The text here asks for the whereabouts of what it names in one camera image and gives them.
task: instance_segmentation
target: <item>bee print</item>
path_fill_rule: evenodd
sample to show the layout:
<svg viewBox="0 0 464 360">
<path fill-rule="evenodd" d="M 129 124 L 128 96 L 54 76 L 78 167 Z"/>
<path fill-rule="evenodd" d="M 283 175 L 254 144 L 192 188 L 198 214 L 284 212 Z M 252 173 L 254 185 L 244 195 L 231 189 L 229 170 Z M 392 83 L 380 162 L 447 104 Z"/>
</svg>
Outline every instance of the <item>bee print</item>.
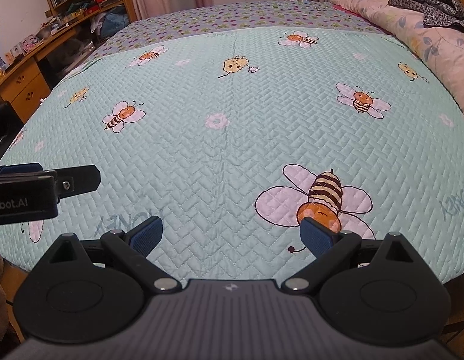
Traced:
<svg viewBox="0 0 464 360">
<path fill-rule="evenodd" d="M 69 105 L 75 103 L 77 100 L 79 101 L 79 103 L 83 102 L 83 101 L 87 98 L 86 94 L 87 94 L 87 92 L 89 91 L 89 89 L 90 89 L 90 88 L 89 88 L 88 86 L 86 86 L 84 89 L 81 89 L 80 91 L 75 92 L 75 93 L 72 95 L 71 99 L 69 100 L 69 104 L 67 104 L 67 105 L 64 107 L 64 109 L 67 108 L 67 107 L 69 107 Z"/>
<path fill-rule="evenodd" d="M 307 32 L 302 31 L 294 31 L 292 35 L 285 34 L 287 37 L 278 42 L 281 46 L 295 46 L 298 44 L 301 48 L 307 49 L 319 40 L 316 36 L 308 36 Z"/>
<path fill-rule="evenodd" d="M 241 71 L 244 67 L 248 67 L 249 73 L 257 73 L 260 69 L 257 66 L 249 66 L 249 60 L 245 56 L 236 55 L 234 58 L 226 59 L 224 61 L 223 71 L 226 73 L 222 77 L 228 76 L 231 73 L 237 73 Z"/>
<path fill-rule="evenodd" d="M 414 69 L 412 69 L 409 65 L 399 63 L 398 68 L 403 71 L 408 78 L 410 78 L 410 81 L 415 81 L 417 78 L 421 78 L 424 80 L 426 83 L 429 83 L 429 80 L 427 80 L 425 77 L 420 76 Z"/>
<path fill-rule="evenodd" d="M 389 111 L 392 107 L 389 103 L 381 99 L 374 99 L 369 96 L 369 93 L 364 93 L 360 87 L 360 91 L 352 89 L 350 86 L 338 83 L 336 88 L 342 96 L 337 97 L 337 101 L 344 105 L 350 105 L 357 110 L 357 113 L 361 114 L 367 112 L 370 116 L 376 119 L 383 119 L 384 115 L 379 111 Z"/>
<path fill-rule="evenodd" d="M 272 187 L 258 196 L 255 211 L 263 219 L 277 226 L 297 227 L 310 217 L 334 233 L 350 230 L 364 239 L 375 238 L 367 223 L 353 215 L 372 210 L 367 192 L 343 187 L 333 169 L 315 175 L 303 166 L 288 164 L 282 173 L 294 186 Z M 294 247 L 289 251 L 296 252 Z"/>
<path fill-rule="evenodd" d="M 156 59 L 159 58 L 161 54 L 166 52 L 169 49 L 166 49 L 164 46 L 160 45 L 155 48 L 153 48 L 151 51 L 147 51 L 144 54 L 142 54 L 139 58 L 134 59 L 130 64 L 129 67 L 131 66 L 143 66 L 147 62 L 149 62 L 151 59 Z"/>
<path fill-rule="evenodd" d="M 135 107 L 142 104 L 135 104 L 135 101 L 132 105 L 129 105 L 125 101 L 117 103 L 112 110 L 112 115 L 107 115 L 102 119 L 102 123 L 106 124 L 104 130 L 112 129 L 113 132 L 121 132 L 124 123 L 135 123 L 141 120 L 145 116 L 145 112 L 140 109 L 135 109 Z"/>
<path fill-rule="evenodd" d="M 20 227 L 24 234 L 25 229 L 29 230 L 29 238 L 33 243 L 37 243 L 41 239 L 42 231 L 44 229 L 44 221 L 32 221 L 23 223 Z"/>
</svg>

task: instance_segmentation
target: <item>metal screw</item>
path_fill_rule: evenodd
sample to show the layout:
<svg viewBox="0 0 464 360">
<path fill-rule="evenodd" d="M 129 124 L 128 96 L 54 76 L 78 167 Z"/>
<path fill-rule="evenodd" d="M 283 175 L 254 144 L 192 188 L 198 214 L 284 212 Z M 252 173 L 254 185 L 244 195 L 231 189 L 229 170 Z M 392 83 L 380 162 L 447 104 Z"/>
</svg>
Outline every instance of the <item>metal screw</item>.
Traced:
<svg viewBox="0 0 464 360">
<path fill-rule="evenodd" d="M 293 277 L 285 282 L 285 286 L 293 291 L 300 291 L 306 289 L 309 282 L 301 277 Z"/>
<path fill-rule="evenodd" d="M 154 286 L 161 291 L 172 290 L 177 287 L 177 280 L 171 279 L 170 277 L 163 277 L 154 281 Z"/>
</svg>

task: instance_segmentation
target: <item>desk drawer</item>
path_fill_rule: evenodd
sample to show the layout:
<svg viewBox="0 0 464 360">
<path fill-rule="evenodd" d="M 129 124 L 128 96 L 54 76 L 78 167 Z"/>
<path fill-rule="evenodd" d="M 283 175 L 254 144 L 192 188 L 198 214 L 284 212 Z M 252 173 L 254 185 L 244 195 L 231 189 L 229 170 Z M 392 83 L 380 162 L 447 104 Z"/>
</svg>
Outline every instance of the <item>desk drawer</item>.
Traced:
<svg viewBox="0 0 464 360">
<path fill-rule="evenodd" d="M 39 73 L 40 70 L 34 58 L 30 58 L 29 61 L 17 69 L 6 81 L 0 84 L 0 95 L 4 100 L 12 102 Z"/>
<path fill-rule="evenodd" d="M 50 92 L 42 74 L 36 76 L 11 103 L 20 120 L 26 123 Z"/>
</svg>

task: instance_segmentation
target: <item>floral pillowcase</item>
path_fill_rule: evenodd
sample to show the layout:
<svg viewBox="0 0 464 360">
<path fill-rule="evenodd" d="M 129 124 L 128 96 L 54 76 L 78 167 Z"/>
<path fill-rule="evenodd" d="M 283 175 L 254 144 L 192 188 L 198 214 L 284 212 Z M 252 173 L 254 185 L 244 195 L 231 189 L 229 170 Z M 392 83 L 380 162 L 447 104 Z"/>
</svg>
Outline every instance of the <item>floral pillowcase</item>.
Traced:
<svg viewBox="0 0 464 360">
<path fill-rule="evenodd" d="M 330 0 L 395 35 L 449 90 L 464 113 L 464 33 L 423 27 L 423 14 L 388 5 L 388 0 Z"/>
</svg>

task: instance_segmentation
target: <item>light blue bedspread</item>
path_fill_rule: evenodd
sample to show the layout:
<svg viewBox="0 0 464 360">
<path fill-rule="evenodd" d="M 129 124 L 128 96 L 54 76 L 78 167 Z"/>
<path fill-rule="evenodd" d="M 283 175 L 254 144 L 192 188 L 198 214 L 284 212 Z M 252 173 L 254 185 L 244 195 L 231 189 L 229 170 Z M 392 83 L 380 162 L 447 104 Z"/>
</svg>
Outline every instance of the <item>light blue bedspread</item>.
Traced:
<svg viewBox="0 0 464 360">
<path fill-rule="evenodd" d="M 64 79 L 1 164 L 96 165 L 59 216 L 0 228 L 31 269 L 55 238 L 150 215 L 174 277 L 283 279 L 314 257 L 298 222 L 402 232 L 440 280 L 464 272 L 464 117 L 388 35 L 248 28 L 105 56 Z"/>
</svg>

